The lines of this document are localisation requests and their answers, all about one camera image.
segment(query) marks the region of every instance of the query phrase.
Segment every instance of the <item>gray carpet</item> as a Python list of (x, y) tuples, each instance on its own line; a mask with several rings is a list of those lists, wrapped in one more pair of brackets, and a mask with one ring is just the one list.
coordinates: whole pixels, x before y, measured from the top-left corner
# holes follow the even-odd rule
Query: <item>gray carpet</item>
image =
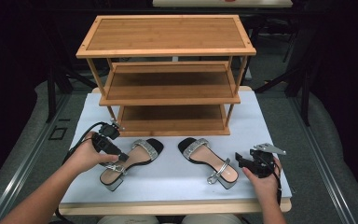
[[(284, 72), (286, 64), (282, 63), (287, 43), (284, 38), (259, 39), (257, 56), (251, 61), (250, 70), (253, 79), (245, 85), (253, 89), (264, 84), (264, 80), (273, 79)], [(17, 145), (7, 159), (0, 172), (0, 213), (7, 212), (46, 178), (60, 165), (66, 150), (72, 142), (76, 123), (79, 119), (84, 99), (90, 89), (76, 80), (72, 80), (76, 90), (69, 96), (57, 91), (62, 111), (46, 126), (48, 112), (47, 85), (42, 83), (38, 92), (38, 103), (34, 113), (25, 127)], [(268, 130), (275, 146), (285, 149), (287, 156), (281, 156), (289, 185), (293, 191), (292, 210), (285, 214), (289, 223), (358, 223), (358, 184), (351, 171), (342, 160), (342, 150), (337, 131), (321, 102), (313, 95), (310, 97), (310, 124), (304, 127), (296, 111), (296, 99), (286, 98), (282, 93), (285, 84), (257, 94)], [(314, 145), (310, 141), (310, 133), (316, 139), (317, 146), (323, 153), (331, 173), (337, 181), (345, 202), (353, 215), (352, 219), (344, 222), (332, 200), (331, 192), (326, 186), (323, 171), (316, 166), (318, 160), (314, 156)], [(40, 134), (47, 136), (45, 140), (38, 139)], [(16, 177), (19, 167), (30, 155), (31, 150), (40, 147), (40, 154), (33, 155), (34, 163), (30, 173), (25, 175), (25, 182), (15, 191), (12, 200), (3, 199), (7, 194), (6, 188), (10, 180)], [(250, 223), (262, 223), (260, 214), (246, 214), (244, 217)], [(69, 217), (75, 223), (96, 223), (97, 217)]]

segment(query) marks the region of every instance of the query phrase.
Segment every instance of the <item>hand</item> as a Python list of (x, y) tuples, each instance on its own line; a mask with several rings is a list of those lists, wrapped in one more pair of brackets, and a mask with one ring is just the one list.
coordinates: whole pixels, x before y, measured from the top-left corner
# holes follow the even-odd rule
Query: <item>hand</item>
[[(281, 163), (275, 157), (274, 160), (277, 164), (275, 166), (274, 172), (277, 176), (281, 176)], [(265, 178), (258, 178), (246, 167), (243, 167), (242, 171), (252, 182), (255, 188), (257, 199), (261, 204), (271, 202), (271, 200), (277, 202), (278, 182), (274, 174), (271, 174)]]
[(91, 137), (93, 134), (94, 132), (87, 133), (84, 138), (86, 140), (80, 144), (75, 153), (64, 164), (76, 169), (78, 174), (88, 171), (98, 163), (112, 162), (118, 159), (117, 155), (98, 153), (92, 145)]

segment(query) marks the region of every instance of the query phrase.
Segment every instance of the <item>black sandal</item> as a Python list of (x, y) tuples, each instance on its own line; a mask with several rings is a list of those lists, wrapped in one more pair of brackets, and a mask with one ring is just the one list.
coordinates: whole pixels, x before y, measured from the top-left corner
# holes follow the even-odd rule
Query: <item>black sandal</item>
[(106, 169), (100, 176), (101, 183), (107, 189), (114, 191), (122, 182), (127, 171), (133, 166), (147, 165), (161, 153), (164, 146), (156, 139), (139, 139), (132, 144), (132, 150), (128, 153), (129, 158), (117, 161)]
[(208, 177), (208, 184), (214, 184), (218, 180), (225, 189), (232, 188), (237, 183), (238, 173), (229, 165), (229, 158), (223, 161), (211, 151), (209, 142), (201, 138), (187, 138), (178, 145), (182, 155), (195, 164), (207, 164), (213, 169), (213, 174)]

